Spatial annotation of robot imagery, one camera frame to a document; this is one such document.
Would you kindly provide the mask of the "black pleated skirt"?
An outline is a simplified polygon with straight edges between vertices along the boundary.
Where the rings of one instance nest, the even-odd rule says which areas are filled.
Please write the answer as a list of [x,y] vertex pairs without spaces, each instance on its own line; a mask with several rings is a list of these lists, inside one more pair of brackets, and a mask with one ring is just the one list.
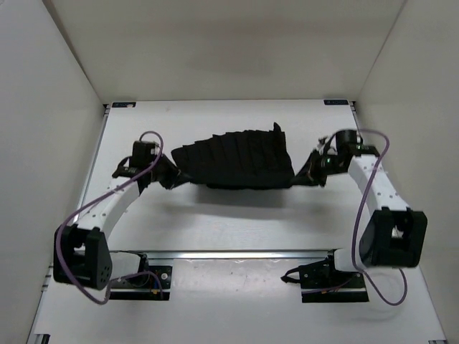
[[196,185],[226,190],[291,187],[295,176],[285,132],[244,130],[213,135],[171,152],[176,166]]

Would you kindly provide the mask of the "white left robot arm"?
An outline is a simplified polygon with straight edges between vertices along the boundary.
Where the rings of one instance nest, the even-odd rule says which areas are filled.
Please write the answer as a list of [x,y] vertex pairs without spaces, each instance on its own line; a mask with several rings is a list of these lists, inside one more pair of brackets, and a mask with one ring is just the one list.
[[106,192],[82,208],[75,223],[55,232],[53,278],[56,282],[102,290],[113,280],[146,283],[146,255],[110,251],[108,237],[128,207],[152,183],[166,189],[181,183],[181,171],[164,155],[163,144],[137,140],[120,161]]

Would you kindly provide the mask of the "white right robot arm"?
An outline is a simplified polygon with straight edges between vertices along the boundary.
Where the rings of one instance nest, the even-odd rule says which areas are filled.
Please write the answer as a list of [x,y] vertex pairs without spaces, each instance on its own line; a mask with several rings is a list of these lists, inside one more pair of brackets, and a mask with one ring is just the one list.
[[324,187],[329,176],[346,173],[361,192],[350,247],[335,250],[333,262],[321,270],[330,287],[344,282],[347,272],[420,263],[427,217],[396,191],[382,166],[384,154],[364,143],[359,131],[340,130],[320,141],[293,178],[294,186]]

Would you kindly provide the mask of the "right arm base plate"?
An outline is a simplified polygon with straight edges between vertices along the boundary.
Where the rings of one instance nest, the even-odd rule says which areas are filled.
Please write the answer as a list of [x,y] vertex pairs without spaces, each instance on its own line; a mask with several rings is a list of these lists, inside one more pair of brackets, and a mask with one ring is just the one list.
[[289,269],[284,283],[299,284],[302,303],[363,303],[369,301],[364,278],[358,272],[338,271],[333,255]]

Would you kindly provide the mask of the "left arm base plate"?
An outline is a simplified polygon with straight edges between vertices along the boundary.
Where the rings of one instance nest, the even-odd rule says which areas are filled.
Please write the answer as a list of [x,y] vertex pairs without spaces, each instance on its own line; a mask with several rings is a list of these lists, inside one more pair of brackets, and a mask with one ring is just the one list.
[[172,261],[152,260],[148,267],[161,284],[150,275],[122,279],[113,283],[110,300],[169,301],[173,277]]

